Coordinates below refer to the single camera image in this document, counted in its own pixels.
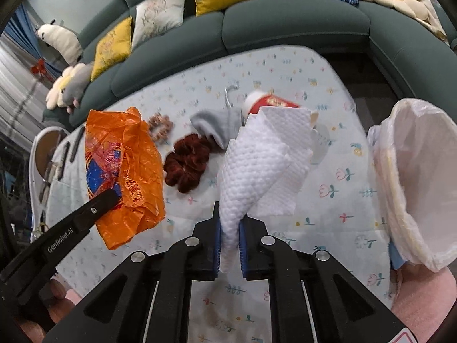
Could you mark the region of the orange plastic bag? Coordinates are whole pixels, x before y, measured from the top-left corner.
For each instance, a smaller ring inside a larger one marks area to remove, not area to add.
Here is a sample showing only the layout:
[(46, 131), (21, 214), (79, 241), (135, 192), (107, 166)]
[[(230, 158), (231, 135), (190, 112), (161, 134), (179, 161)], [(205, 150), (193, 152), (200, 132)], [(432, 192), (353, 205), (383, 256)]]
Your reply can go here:
[(96, 221), (109, 250), (165, 218), (162, 157), (139, 111), (91, 110), (85, 125), (87, 194), (112, 189), (119, 203)]

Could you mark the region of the white paper towel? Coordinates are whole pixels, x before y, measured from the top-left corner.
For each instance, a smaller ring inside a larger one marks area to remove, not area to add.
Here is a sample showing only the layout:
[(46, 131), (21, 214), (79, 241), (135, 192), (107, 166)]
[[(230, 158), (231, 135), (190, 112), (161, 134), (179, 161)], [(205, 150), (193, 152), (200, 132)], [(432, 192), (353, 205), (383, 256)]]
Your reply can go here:
[(220, 270), (227, 273), (238, 252), (238, 226), (255, 218), (294, 214), (313, 155), (318, 112), (264, 106), (249, 115), (230, 141), (218, 174), (222, 228)]

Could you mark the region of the metal clip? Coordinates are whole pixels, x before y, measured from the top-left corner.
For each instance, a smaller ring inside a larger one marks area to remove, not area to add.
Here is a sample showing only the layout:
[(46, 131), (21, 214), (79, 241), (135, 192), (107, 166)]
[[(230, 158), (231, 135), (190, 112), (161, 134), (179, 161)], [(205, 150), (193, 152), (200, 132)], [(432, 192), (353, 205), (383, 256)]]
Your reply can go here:
[(231, 84), (225, 88), (225, 106), (227, 108), (233, 108), (233, 102), (231, 100), (231, 93), (239, 89), (238, 85)]

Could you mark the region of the black remote control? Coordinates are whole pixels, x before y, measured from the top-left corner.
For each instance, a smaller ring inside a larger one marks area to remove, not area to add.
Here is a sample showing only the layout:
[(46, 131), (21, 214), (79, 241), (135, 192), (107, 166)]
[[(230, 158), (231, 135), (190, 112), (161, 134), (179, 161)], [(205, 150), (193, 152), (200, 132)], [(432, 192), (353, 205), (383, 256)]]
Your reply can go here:
[(60, 181), (63, 178), (63, 173), (64, 173), (64, 169), (65, 169), (65, 166), (66, 166), (66, 161), (67, 161), (67, 156), (68, 156), (68, 152), (69, 152), (70, 146), (71, 146), (71, 144), (69, 142), (66, 142), (64, 147), (63, 147), (63, 152), (62, 152), (62, 155), (61, 155), (61, 161), (60, 161), (59, 169), (58, 169), (58, 172), (57, 172), (57, 180), (58, 181)]
[(82, 137), (84, 136), (84, 134), (85, 134), (85, 127), (82, 126), (80, 128), (80, 130), (78, 131), (76, 139), (74, 140), (74, 145), (73, 145), (73, 148), (71, 150), (70, 163), (73, 163), (75, 161), (75, 158), (76, 158), (76, 155), (77, 155), (77, 151), (78, 151), (79, 145), (81, 143), (81, 140), (82, 140)]

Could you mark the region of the white plush pillow toy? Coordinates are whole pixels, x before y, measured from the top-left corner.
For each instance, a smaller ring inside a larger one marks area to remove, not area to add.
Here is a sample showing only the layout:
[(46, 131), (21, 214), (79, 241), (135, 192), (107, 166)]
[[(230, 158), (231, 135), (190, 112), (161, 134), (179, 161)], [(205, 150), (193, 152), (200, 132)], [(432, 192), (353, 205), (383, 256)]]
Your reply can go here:
[(36, 31), (39, 39), (56, 50), (70, 66), (77, 64), (83, 49), (77, 35), (69, 29), (55, 23), (43, 24)]

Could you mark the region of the daisy plush cushion left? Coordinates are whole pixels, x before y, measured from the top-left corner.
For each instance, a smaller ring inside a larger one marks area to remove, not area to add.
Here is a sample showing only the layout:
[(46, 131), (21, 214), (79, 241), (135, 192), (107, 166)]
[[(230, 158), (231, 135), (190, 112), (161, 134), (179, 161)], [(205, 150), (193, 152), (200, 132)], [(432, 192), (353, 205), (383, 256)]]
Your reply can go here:
[(49, 90), (46, 96), (46, 107), (48, 110), (54, 110), (58, 108), (66, 108), (66, 104), (63, 101), (63, 91), (70, 82), (70, 80), (84, 67), (85, 63), (78, 63), (75, 66), (69, 66), (65, 68), (53, 83), (52, 88)]

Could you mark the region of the grey plush toy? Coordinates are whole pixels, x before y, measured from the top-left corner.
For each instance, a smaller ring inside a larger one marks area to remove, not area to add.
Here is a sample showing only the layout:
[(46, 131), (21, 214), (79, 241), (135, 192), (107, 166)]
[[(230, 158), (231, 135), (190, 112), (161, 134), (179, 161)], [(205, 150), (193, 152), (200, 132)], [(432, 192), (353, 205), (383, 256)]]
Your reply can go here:
[(91, 73), (95, 62), (78, 63), (70, 73), (69, 82), (63, 86), (62, 102), (70, 115), (75, 108), (79, 108), (87, 86), (91, 82)]

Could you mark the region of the grey sock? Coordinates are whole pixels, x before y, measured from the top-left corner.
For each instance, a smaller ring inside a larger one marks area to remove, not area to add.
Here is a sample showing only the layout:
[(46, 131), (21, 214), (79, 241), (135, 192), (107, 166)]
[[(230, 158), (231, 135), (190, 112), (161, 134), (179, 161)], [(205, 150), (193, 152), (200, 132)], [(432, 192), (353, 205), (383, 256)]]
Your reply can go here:
[(243, 126), (240, 108), (199, 111), (190, 121), (200, 136), (213, 141), (222, 150), (226, 150), (229, 142), (237, 138), (238, 131)]

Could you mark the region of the red white paper cup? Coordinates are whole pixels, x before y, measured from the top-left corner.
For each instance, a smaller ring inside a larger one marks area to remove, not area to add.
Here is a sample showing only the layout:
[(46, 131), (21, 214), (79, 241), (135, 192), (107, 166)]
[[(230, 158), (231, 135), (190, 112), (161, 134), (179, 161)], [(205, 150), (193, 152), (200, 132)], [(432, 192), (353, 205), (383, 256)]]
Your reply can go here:
[(319, 113), (303, 108), (293, 101), (262, 90), (249, 93), (242, 103), (243, 125), (267, 121), (276, 129), (312, 129), (318, 121)]

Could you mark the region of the white chair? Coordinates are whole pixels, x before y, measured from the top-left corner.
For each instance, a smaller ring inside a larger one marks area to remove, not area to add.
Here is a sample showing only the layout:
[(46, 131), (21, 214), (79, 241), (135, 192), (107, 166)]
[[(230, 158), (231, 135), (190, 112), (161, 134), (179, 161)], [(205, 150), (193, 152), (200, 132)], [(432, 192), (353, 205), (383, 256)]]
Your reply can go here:
[(28, 170), (33, 233), (42, 231), (45, 222), (46, 195), (51, 182), (50, 175), (56, 170), (52, 162), (53, 154), (67, 135), (66, 129), (50, 126), (41, 130), (33, 140)]

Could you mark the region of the small yellow embroidered cushion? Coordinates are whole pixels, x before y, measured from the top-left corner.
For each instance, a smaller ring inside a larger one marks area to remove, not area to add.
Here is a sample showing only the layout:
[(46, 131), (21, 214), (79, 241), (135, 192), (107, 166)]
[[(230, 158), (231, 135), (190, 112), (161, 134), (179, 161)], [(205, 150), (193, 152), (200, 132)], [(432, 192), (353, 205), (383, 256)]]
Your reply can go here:
[(132, 52), (132, 22), (131, 16), (123, 19), (98, 41), (91, 72), (91, 82), (130, 56)]

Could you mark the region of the white bag lined bin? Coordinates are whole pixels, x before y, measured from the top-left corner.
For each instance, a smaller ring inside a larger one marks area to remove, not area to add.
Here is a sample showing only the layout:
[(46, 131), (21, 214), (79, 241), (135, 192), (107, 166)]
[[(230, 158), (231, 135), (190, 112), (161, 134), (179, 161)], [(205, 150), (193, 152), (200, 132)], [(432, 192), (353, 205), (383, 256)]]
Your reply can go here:
[(456, 124), (431, 103), (405, 98), (368, 141), (396, 251), (439, 272), (456, 260)]

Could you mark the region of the beige patterned scrunchie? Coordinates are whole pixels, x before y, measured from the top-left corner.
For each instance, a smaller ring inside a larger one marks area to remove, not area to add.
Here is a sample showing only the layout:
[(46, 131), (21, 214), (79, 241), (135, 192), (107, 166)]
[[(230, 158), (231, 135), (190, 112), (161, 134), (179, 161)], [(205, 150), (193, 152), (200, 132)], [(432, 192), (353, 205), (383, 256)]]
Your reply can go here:
[(149, 136), (154, 143), (164, 143), (168, 140), (174, 124), (169, 116), (156, 113), (147, 120)]

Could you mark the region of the dark red velvet scrunchie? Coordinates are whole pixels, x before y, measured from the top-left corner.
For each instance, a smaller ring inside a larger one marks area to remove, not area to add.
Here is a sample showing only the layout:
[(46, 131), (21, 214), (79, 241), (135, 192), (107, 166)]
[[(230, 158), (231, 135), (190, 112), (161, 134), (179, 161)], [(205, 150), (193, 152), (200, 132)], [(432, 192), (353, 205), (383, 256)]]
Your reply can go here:
[(177, 140), (163, 164), (165, 184), (176, 187), (181, 194), (194, 190), (200, 184), (212, 151), (211, 142), (196, 133)]

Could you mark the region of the floral pale blue tablecloth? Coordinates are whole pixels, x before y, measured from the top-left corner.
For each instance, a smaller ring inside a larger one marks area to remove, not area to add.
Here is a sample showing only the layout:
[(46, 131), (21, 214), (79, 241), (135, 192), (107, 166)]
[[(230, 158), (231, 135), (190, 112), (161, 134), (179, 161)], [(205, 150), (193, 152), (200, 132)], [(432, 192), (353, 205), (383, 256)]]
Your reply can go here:
[[(368, 273), (390, 275), (387, 226), (380, 215), (365, 131), (345, 85), (313, 50), (270, 47), (215, 60), (149, 85), (107, 111), (135, 107), (142, 119), (156, 112), (170, 116), (173, 131), (158, 148), (164, 158), (176, 140), (194, 131), (191, 116), (201, 110), (225, 109), (224, 90), (231, 84), (239, 86), (231, 93), (235, 107), (259, 89), (319, 113), (316, 151), (294, 215), (259, 218), (268, 232), (301, 252), (329, 251), (358, 279)], [(223, 154), (211, 154), (198, 188), (187, 195), (164, 186), (165, 219), (126, 245), (109, 251), (92, 227), (58, 265), (58, 273), (85, 296), (133, 251), (152, 255), (189, 236), (195, 222), (211, 217), (219, 198), (216, 177), (222, 160)], [(75, 161), (66, 162), (63, 178), (53, 179), (47, 225), (55, 225), (88, 201), (85, 175), (81, 141)]]

